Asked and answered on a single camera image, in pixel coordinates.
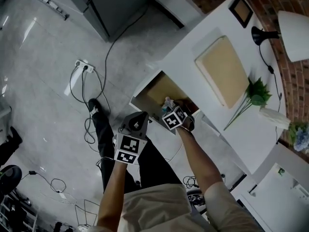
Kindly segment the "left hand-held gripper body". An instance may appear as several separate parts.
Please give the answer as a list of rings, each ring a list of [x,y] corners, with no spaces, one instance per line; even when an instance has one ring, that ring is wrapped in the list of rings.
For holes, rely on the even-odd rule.
[[[138,158],[147,144],[147,127],[147,112],[135,112],[124,118],[118,133],[113,137],[115,161],[138,163]]]

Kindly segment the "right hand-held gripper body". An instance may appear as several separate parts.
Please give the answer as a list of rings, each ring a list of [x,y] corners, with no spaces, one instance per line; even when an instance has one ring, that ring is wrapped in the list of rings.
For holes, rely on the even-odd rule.
[[[195,119],[186,110],[179,105],[174,106],[162,116],[163,122],[167,128],[172,131],[178,127],[182,127],[187,131],[193,131],[195,128]]]

